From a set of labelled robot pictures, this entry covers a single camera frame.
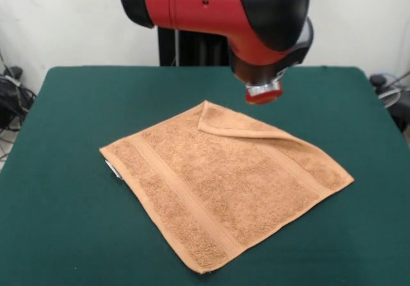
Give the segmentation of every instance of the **red robot arm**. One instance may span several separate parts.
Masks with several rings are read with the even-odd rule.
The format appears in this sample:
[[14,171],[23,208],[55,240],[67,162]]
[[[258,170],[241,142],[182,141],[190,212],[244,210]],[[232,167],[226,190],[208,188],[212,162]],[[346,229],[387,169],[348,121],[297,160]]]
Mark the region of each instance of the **red robot arm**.
[[312,41],[309,0],[122,0],[128,17],[146,27],[226,36],[234,74],[247,100],[282,94],[281,76],[303,62]]

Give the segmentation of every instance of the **green table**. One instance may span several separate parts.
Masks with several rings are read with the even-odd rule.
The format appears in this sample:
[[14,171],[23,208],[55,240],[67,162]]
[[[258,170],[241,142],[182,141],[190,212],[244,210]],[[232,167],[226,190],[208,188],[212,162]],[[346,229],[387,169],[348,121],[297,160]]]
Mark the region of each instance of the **green table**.
[[[55,68],[0,175],[0,285],[410,285],[410,150],[355,68],[295,68],[244,101],[228,68]],[[356,181],[199,276],[98,149],[204,99],[329,153]]]

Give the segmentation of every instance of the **terry cloth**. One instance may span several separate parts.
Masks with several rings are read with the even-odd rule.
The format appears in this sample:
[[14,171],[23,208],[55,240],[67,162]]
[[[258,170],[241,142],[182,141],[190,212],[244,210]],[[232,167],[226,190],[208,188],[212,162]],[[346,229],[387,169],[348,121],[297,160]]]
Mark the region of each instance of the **terry cloth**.
[[353,182],[321,149],[207,101],[101,153],[198,273],[221,268]]

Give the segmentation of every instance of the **towel tag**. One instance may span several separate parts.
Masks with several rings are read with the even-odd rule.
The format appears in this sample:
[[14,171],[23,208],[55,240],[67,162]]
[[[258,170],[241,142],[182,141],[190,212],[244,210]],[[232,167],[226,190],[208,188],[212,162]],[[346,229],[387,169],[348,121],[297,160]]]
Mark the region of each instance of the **towel tag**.
[[117,178],[124,180],[122,179],[120,173],[115,169],[115,167],[111,163],[109,163],[109,161],[105,160],[105,163],[107,163],[108,167],[113,171],[113,173],[116,175]]

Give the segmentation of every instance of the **white wall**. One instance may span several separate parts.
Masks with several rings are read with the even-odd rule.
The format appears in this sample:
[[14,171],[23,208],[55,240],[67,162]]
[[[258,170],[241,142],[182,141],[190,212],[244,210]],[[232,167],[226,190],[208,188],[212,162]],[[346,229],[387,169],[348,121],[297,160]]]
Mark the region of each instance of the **white wall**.
[[157,32],[132,23],[120,0],[0,0],[0,47],[41,87],[57,65],[158,65]]
[[[403,73],[409,7],[410,0],[311,0],[316,35],[306,64]],[[0,0],[0,47],[35,90],[56,65],[158,65],[156,35],[129,21],[119,0]]]
[[410,70],[410,0],[311,0],[310,16],[316,35],[306,64]]

